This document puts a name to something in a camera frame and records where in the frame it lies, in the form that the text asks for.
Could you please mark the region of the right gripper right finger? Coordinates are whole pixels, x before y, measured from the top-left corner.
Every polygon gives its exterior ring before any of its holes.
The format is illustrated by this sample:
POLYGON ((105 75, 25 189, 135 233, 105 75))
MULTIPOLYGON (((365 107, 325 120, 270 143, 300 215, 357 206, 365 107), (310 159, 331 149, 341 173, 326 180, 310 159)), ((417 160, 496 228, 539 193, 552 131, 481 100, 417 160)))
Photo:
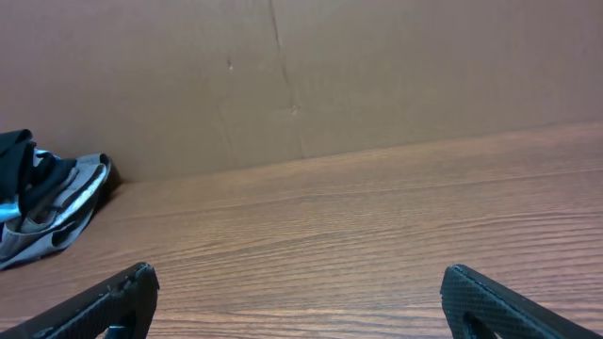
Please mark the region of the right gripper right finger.
POLYGON ((440 295, 454 339, 601 339, 468 266, 446 268, 440 295))

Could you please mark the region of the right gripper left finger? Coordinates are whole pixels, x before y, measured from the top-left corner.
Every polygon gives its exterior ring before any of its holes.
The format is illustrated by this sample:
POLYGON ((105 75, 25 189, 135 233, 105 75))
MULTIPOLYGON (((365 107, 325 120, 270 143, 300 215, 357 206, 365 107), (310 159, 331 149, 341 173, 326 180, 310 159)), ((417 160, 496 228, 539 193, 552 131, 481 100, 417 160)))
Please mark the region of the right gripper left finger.
POLYGON ((3 338, 144 338, 159 291, 155 269, 136 263, 86 291, 1 332, 3 338))

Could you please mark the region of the black t-shirt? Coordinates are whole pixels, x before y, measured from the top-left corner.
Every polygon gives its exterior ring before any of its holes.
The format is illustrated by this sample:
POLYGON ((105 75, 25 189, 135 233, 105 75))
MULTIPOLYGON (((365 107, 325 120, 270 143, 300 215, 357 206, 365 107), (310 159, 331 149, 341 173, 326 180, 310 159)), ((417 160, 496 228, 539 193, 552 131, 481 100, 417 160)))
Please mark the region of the black t-shirt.
POLYGON ((1 135, 1 201, 23 193, 33 164, 35 142, 28 129, 1 135))

